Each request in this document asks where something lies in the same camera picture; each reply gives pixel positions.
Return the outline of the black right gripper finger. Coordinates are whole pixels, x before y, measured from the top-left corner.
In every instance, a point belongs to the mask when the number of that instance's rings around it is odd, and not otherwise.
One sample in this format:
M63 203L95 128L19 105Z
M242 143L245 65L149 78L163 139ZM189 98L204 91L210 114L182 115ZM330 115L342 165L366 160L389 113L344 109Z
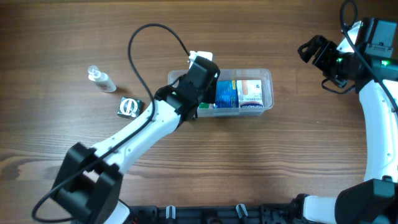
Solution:
M316 42L307 42L303 45L301 45L297 52L300 56L300 58L305 62L308 63L308 61L316 54L316 52L319 49L319 45Z
M329 40L326 39L324 36L322 35L315 35L312 39L310 39L307 44L308 50L319 50L322 48L325 48L328 44L329 44Z

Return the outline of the white green medicine box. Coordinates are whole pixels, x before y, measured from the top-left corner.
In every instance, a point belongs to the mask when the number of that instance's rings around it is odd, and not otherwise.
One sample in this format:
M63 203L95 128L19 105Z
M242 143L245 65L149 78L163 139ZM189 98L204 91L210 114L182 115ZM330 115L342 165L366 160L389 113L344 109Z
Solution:
M214 106L215 106L214 103L201 103L198 108L199 109L213 109Z

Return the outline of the blue box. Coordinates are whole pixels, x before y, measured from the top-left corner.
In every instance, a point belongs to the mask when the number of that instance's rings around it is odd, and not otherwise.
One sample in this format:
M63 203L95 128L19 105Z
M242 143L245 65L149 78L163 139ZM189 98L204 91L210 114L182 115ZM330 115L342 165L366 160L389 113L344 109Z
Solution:
M235 80L218 81L216 86L216 108L237 108L238 92Z

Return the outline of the white plaster box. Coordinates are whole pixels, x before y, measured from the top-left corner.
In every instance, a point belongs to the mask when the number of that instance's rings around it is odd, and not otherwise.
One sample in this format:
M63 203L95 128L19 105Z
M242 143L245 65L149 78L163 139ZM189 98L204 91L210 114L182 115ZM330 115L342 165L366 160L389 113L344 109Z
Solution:
M260 80L237 80L236 88L240 108L261 108L264 106Z

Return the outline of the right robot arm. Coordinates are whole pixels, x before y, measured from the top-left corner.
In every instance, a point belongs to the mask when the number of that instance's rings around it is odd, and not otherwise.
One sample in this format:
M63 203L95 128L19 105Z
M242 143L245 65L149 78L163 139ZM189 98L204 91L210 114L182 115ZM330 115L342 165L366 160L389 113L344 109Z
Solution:
M298 48L304 62L318 67L326 81L349 90L354 81L366 124L367 164L364 181L337 197L308 195L304 219L319 223L397 223L397 61L392 43L397 23L377 18L356 22L340 44L316 35Z

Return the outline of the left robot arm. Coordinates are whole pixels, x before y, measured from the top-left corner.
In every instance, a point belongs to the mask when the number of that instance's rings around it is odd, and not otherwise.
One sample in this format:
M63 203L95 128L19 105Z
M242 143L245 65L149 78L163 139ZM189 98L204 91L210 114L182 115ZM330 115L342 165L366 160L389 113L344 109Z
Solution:
M158 140L193 119L201 103L215 100L218 66L197 56L177 86L166 85L125 128L91 148L80 143L65 156L51 198L78 223L130 223L119 200L124 174Z

